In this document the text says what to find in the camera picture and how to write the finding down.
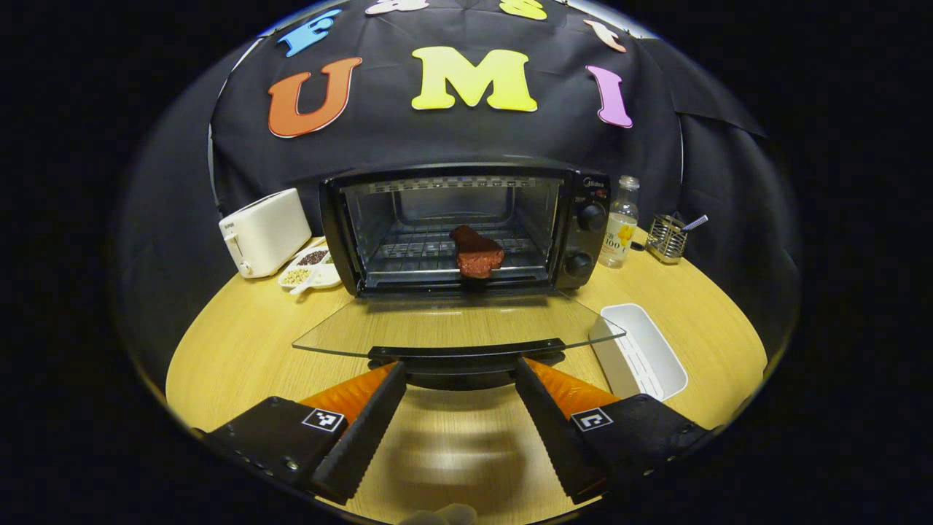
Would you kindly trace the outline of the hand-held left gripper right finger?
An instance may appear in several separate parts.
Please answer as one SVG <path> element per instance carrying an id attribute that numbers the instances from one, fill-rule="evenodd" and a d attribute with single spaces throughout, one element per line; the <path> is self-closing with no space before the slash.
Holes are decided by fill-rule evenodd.
<path id="1" fill-rule="evenodd" d="M 573 502 L 630 491 L 651 475 L 699 451 L 717 428 L 637 393 L 620 398 L 526 357 L 515 386 L 564 493 Z"/>

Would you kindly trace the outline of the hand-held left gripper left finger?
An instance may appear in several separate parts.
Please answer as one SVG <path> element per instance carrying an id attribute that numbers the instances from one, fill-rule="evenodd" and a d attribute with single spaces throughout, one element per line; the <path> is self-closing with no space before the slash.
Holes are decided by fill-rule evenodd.
<path id="1" fill-rule="evenodd" d="M 391 362 L 302 402 L 270 396 L 197 434 L 275 485 L 344 505 L 356 495 L 406 384 L 406 364 Z"/>

